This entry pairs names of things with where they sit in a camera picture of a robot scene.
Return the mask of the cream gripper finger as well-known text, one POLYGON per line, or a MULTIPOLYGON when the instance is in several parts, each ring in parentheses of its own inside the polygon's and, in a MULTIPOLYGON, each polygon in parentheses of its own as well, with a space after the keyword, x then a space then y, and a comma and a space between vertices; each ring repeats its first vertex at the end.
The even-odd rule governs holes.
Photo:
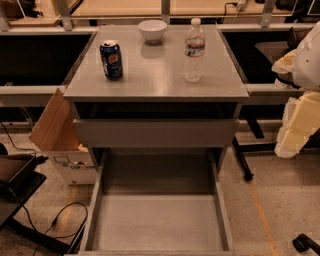
POLYGON ((274 152, 278 157, 291 158, 297 155, 309 138, 296 131, 281 128, 277 135, 274 152))

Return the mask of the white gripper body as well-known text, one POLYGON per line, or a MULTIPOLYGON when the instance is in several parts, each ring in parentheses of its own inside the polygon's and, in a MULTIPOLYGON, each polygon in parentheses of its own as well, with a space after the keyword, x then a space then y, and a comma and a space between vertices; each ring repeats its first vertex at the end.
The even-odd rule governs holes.
POLYGON ((320 93, 305 92, 299 98, 290 97, 282 117, 283 127, 306 136, 320 129, 320 93))

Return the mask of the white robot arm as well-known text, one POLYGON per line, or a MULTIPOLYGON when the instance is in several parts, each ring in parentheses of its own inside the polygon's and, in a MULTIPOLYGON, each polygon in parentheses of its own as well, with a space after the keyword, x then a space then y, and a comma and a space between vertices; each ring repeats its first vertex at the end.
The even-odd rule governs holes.
POLYGON ((286 103, 274 149, 278 157, 291 158, 320 129, 320 22, 296 49, 276 61, 272 70, 291 73, 293 83, 304 90, 298 99, 290 98, 286 103))

